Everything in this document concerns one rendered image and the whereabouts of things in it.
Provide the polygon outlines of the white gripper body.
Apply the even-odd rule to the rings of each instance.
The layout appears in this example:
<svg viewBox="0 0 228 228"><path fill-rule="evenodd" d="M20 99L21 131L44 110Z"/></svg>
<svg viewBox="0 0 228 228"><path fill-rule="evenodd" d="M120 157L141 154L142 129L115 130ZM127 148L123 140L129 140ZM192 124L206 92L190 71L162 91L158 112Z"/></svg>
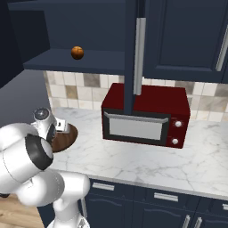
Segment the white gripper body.
<svg viewBox="0 0 228 228"><path fill-rule="evenodd" d="M69 132L69 123L65 119L56 119L56 131L58 133L68 133Z"/></svg>

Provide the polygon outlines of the brown wooden bowl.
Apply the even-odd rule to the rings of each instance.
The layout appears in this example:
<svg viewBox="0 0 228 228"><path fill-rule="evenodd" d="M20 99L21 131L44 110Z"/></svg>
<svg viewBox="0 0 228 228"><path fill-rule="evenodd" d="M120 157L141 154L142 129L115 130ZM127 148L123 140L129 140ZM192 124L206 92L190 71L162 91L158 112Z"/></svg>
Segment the brown wooden bowl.
<svg viewBox="0 0 228 228"><path fill-rule="evenodd" d="M76 141L78 136L77 129L71 124L68 124L68 127L69 131L67 133L57 133L52 139L53 153L65 151Z"/></svg>

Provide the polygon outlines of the dark blue open cabinet door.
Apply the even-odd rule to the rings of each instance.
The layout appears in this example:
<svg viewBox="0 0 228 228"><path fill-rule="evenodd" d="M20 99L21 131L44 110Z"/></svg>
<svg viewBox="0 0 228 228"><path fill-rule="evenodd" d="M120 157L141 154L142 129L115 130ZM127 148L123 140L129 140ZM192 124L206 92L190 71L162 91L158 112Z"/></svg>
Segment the dark blue open cabinet door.
<svg viewBox="0 0 228 228"><path fill-rule="evenodd" d="M136 19L145 15L145 0L126 0L124 114L134 108L134 60Z"/></svg>

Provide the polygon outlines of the dark blue base cabinet door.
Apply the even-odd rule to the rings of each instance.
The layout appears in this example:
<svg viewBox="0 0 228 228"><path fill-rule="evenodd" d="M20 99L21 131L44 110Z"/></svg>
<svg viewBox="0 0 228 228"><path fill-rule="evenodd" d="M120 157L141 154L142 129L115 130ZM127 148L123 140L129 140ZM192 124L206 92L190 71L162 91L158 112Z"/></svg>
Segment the dark blue base cabinet door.
<svg viewBox="0 0 228 228"><path fill-rule="evenodd" d="M198 217L202 218L200 228L228 228L228 217L213 216L202 213L196 213L192 219L191 228L194 228Z"/></svg>
<svg viewBox="0 0 228 228"><path fill-rule="evenodd" d="M131 228L133 201L95 194L85 197L87 221L90 228ZM83 214L81 201L78 202Z"/></svg>
<svg viewBox="0 0 228 228"><path fill-rule="evenodd" d="M194 217L191 211L135 202L132 228L183 228L186 215Z"/></svg>

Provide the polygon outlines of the dark blue closed cabinet door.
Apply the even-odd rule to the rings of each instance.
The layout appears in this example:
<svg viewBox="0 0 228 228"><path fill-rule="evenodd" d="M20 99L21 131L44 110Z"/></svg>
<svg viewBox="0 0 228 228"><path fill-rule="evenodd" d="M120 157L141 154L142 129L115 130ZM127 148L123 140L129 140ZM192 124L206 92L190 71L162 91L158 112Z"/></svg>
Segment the dark blue closed cabinet door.
<svg viewBox="0 0 228 228"><path fill-rule="evenodd" d="M228 0L147 0L143 75L228 84L228 49L216 63L228 25Z"/></svg>

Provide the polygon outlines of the microwave door with grey window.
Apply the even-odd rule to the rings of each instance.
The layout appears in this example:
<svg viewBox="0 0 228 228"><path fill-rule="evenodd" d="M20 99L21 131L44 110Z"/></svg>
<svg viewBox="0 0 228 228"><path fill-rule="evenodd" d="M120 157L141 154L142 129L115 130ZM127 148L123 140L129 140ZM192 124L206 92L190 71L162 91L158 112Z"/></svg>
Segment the microwave door with grey window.
<svg viewBox="0 0 228 228"><path fill-rule="evenodd" d="M153 123L133 120L122 120L107 118L104 111L111 114L125 115L123 110L108 109L102 110L102 132L103 138L128 143L142 143L158 146L165 146L169 121L167 123ZM169 118L169 114L134 111L131 115L147 118Z"/></svg>

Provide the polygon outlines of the orange fruit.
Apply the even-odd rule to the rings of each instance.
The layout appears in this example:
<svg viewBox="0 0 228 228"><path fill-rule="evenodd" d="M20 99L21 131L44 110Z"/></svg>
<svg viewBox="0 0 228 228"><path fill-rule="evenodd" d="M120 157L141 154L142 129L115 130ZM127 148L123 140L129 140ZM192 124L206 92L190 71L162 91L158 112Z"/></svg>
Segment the orange fruit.
<svg viewBox="0 0 228 228"><path fill-rule="evenodd" d="M75 60L80 60L84 57L84 50L82 47L80 46L74 46L71 49L71 56L73 59Z"/></svg>

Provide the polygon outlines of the dark blue drawer front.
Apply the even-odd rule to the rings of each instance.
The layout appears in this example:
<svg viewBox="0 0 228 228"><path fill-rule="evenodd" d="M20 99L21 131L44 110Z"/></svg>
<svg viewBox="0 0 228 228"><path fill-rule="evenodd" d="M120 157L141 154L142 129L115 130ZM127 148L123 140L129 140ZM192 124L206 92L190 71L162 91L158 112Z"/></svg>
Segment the dark blue drawer front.
<svg viewBox="0 0 228 228"><path fill-rule="evenodd" d="M228 216L228 211L223 210L223 204L228 204L228 201L221 199L213 199L211 212L218 215Z"/></svg>
<svg viewBox="0 0 228 228"><path fill-rule="evenodd" d="M178 196L179 200L178 202L173 202L173 201L163 200L163 199L154 199L154 192L176 195ZM150 204L155 204L155 205L160 205L165 207L195 210L199 204L200 197L190 195L190 194L179 193L179 192L162 191L158 189L146 188L144 191L143 200Z"/></svg>
<svg viewBox="0 0 228 228"><path fill-rule="evenodd" d="M113 182L107 182L107 181L96 180L96 179L90 179L90 182L91 182L91 188L90 188L91 194L109 196L112 198L125 199L125 200L132 200L134 198L134 186L133 185L127 185L127 184L122 184L122 183L113 183ZM106 190L101 190L101 189L95 189L92 187L93 183L105 183L105 184L115 185L115 190L106 191Z"/></svg>

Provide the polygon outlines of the red microwave oven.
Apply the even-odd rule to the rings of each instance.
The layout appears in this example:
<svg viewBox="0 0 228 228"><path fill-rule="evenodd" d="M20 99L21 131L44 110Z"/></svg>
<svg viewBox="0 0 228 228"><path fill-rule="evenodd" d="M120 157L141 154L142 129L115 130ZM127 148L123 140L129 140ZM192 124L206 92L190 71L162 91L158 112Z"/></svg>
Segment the red microwave oven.
<svg viewBox="0 0 228 228"><path fill-rule="evenodd" d="M123 110L124 113L124 86L122 84L112 84L102 102L102 110L104 108ZM178 149L183 147L191 114L184 88L143 85L142 93L135 97L134 111L169 114L167 141L163 147ZM178 120L183 124L180 127L175 126L175 122ZM174 138L179 142L176 145L172 144Z"/></svg>

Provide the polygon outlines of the dark blue open wall cabinet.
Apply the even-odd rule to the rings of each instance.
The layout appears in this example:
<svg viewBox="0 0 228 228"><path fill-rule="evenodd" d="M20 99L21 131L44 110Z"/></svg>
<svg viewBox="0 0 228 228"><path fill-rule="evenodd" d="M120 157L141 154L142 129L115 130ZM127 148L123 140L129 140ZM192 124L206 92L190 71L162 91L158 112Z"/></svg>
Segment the dark blue open wall cabinet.
<svg viewBox="0 0 228 228"><path fill-rule="evenodd" d="M125 0L6 0L25 69L122 75ZM75 60L71 49L84 57Z"/></svg>

